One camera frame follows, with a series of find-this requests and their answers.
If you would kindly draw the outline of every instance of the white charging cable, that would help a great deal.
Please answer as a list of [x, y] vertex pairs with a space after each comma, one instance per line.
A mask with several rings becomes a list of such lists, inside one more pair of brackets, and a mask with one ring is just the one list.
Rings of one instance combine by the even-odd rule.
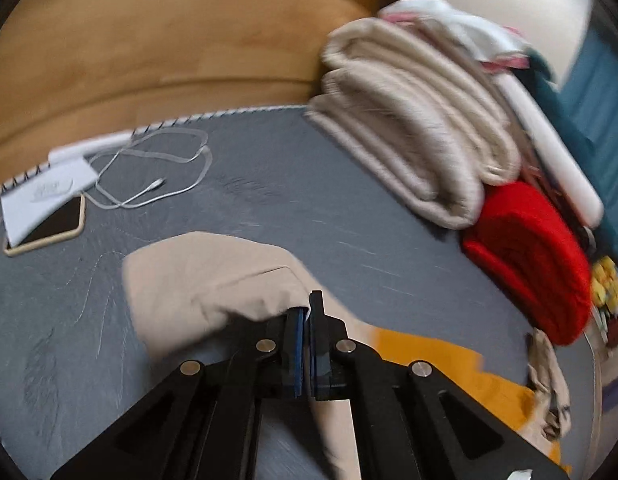
[[[162, 134], [185, 134], [185, 135], [199, 137], [200, 146], [196, 150], [196, 153], [190, 158], [185, 158], [183, 156], [177, 156], [177, 155], [171, 155], [170, 153], [144, 152], [142, 150], [133, 150], [133, 148], [135, 148], [138, 144], [141, 144], [142, 142], [145, 142], [151, 139], [152, 137], [162, 135]], [[92, 164], [95, 160], [97, 160], [101, 156], [113, 155], [111, 157], [111, 160], [108, 161], [108, 163], [105, 164], [104, 168], [100, 170], [100, 173], [98, 174], [98, 179], [96, 180], [96, 184], [95, 184], [96, 189], [100, 191], [100, 193], [102, 193], [106, 198], [108, 198], [111, 201], [111, 204], [100, 203], [97, 200], [95, 200], [91, 195], [89, 195], [89, 193], [87, 192], [84, 193], [84, 196], [87, 197], [87, 199], [89, 199], [89, 201], [93, 205], [101, 209], [118, 209], [118, 208], [135, 209], [137, 207], [142, 207], [150, 203], [156, 202], [163, 198], [179, 195], [181, 193], [194, 189], [198, 184], [200, 184], [200, 182], [202, 182], [202, 179], [207, 174], [207, 171], [209, 171], [209, 167], [211, 166], [211, 162], [213, 160], [212, 155], [211, 155], [211, 150], [207, 146], [207, 142], [209, 142], [209, 134], [206, 133], [204, 130], [195, 130], [193, 128], [178, 128], [178, 127], [170, 126], [168, 128], [161, 128], [159, 130], [156, 130], [148, 135], [141, 137], [140, 139], [132, 140], [127, 145], [123, 146], [122, 148], [120, 148], [119, 150], [115, 152], [111, 150], [105, 150], [103, 152], [97, 153], [96, 155], [92, 156], [89, 159], [90, 164]], [[120, 155], [140, 156], [143, 158], [159, 158], [162, 160], [168, 160], [170, 162], [175, 162], [176, 164], [188, 164], [196, 160], [196, 158], [198, 158], [198, 156], [200, 156], [201, 154], [205, 156], [205, 165], [202, 168], [200, 175], [198, 176], [198, 178], [196, 178], [193, 184], [191, 184], [190, 186], [184, 187], [183, 189], [179, 189], [179, 190], [171, 191], [171, 192], [159, 195], [159, 196], [155, 196], [153, 198], [150, 198], [149, 200], [145, 200], [144, 202], [131, 203], [134, 200], [137, 200], [138, 198], [140, 198], [145, 193], [148, 193], [154, 189], [159, 188], [162, 184], [164, 184], [165, 182], [164, 178], [158, 178], [154, 180], [149, 186], [145, 187], [140, 193], [136, 193], [132, 197], [126, 200], [123, 200], [123, 201], [118, 200], [111, 193], [109, 193], [106, 189], [100, 186], [100, 179], [102, 178], [102, 175], [105, 173], [106, 170], [108, 170], [108, 168], [111, 167], [111, 165], [114, 163], [116, 158], [118, 158]]]

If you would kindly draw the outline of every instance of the gray table surface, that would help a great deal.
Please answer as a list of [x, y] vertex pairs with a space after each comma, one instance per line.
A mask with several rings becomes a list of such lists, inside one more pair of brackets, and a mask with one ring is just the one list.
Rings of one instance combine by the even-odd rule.
[[[0, 230], [0, 431], [28, 478], [50, 477], [180, 360], [210, 363], [230, 351], [239, 325], [159, 363], [135, 336], [123, 257], [189, 231], [282, 246], [364, 321], [471, 348], [486, 370], [524, 382], [530, 326], [464, 257], [457, 233], [416, 218], [301, 110], [189, 126], [209, 132], [214, 156], [196, 189], [136, 210], [89, 204], [79, 237], [15, 258], [2, 254]], [[185, 155], [196, 146], [160, 136], [145, 149]], [[166, 176], [165, 192], [191, 183], [201, 165], [124, 158], [103, 184], [125, 197]], [[580, 478], [592, 427], [592, 354], [581, 338], [558, 349], [558, 359], [574, 424], [563, 458]], [[307, 410], [287, 403], [264, 411], [257, 478], [325, 478]]]

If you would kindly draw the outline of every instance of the metal screw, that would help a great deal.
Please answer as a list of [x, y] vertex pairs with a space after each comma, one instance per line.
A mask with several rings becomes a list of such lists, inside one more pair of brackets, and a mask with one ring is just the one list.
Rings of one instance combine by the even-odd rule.
[[276, 349], [276, 342], [271, 339], [261, 339], [256, 343], [256, 348], [265, 353], [273, 352]]
[[200, 371], [198, 361], [185, 361], [180, 365], [180, 373], [183, 375], [196, 375]]
[[339, 352], [350, 354], [356, 349], [356, 344], [351, 339], [341, 339], [336, 343], [336, 349]]
[[413, 371], [414, 375], [417, 375], [418, 377], [429, 377], [433, 370], [431, 369], [431, 365], [429, 363], [426, 363], [425, 361], [416, 361], [411, 366], [411, 371]]

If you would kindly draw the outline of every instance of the teal fabric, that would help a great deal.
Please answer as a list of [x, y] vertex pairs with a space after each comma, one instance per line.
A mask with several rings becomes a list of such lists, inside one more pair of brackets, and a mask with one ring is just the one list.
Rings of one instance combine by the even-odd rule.
[[[537, 52], [531, 52], [528, 70], [512, 70], [536, 100], [605, 206], [594, 231], [597, 254], [610, 254], [618, 262], [618, 61], [602, 69], [600, 38], [587, 36], [564, 94], [549, 81], [551, 70]], [[611, 96], [601, 96], [604, 88]]]

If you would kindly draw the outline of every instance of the white rolled fabric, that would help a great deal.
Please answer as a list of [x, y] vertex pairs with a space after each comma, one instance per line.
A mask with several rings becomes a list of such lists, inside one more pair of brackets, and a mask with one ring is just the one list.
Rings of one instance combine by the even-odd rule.
[[572, 204], [582, 225], [590, 229], [598, 227], [604, 213], [602, 200], [540, 106], [511, 73], [494, 76], [494, 83], [528, 131], [538, 155], [560, 184], [562, 193]]

